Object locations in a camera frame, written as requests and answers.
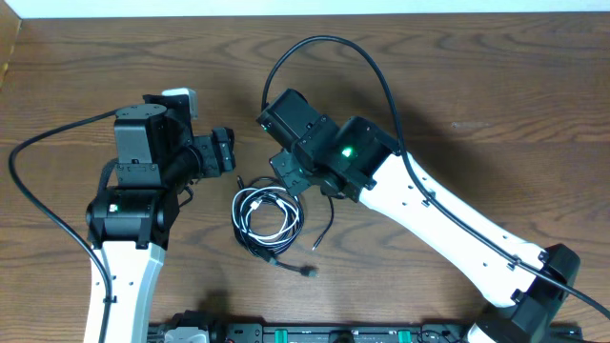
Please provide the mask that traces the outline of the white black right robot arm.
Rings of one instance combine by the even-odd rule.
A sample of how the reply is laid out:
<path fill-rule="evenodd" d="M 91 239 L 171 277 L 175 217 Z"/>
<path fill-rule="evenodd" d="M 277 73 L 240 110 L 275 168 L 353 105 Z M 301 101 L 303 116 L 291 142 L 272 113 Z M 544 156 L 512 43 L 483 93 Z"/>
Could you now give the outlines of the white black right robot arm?
<path fill-rule="evenodd" d="M 580 268 L 563 244 L 542 248 L 513 235 L 467 205 L 426 172 L 395 138 L 371 121 L 343 127 L 325 115 L 261 116 L 258 124 L 282 150 L 275 174 L 292 194 L 318 186 L 379 212 L 441 254 L 488 305 L 469 342 L 549 342 L 551 323 Z"/>

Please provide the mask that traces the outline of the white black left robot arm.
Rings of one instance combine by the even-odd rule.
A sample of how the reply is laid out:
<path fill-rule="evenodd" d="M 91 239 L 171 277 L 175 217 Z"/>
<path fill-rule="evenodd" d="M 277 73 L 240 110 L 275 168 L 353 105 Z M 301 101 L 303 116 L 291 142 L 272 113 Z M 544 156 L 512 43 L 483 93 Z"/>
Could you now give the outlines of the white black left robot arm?
<path fill-rule="evenodd" d="M 195 136 L 185 106 L 141 104 L 117 111 L 117 183 L 99 191 L 86 211 L 101 272 L 91 272 L 88 342 L 143 342 L 154 289 L 164 264 L 178 196 L 193 182 L 230 172 L 234 132 L 215 128 Z"/>

